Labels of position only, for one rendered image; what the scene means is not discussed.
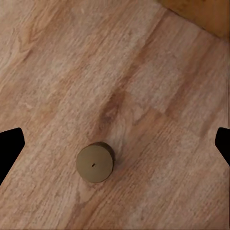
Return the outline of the pillar candle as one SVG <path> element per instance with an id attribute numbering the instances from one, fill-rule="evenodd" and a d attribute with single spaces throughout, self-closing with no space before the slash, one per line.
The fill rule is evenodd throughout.
<path id="1" fill-rule="evenodd" d="M 115 152 L 104 142 L 84 147 L 76 157 L 76 170 L 81 178 L 90 183 L 101 183 L 112 173 Z"/>

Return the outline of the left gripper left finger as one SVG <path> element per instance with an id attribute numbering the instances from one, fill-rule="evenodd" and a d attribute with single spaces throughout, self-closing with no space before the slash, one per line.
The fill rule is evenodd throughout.
<path id="1" fill-rule="evenodd" d="M 0 185 L 24 146 L 24 135 L 20 127 L 0 133 Z"/>

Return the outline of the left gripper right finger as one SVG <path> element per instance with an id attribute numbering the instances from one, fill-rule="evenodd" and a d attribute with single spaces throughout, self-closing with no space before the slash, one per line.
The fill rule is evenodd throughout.
<path id="1" fill-rule="evenodd" d="M 230 128 L 219 127 L 218 129 L 215 145 L 230 166 Z"/>

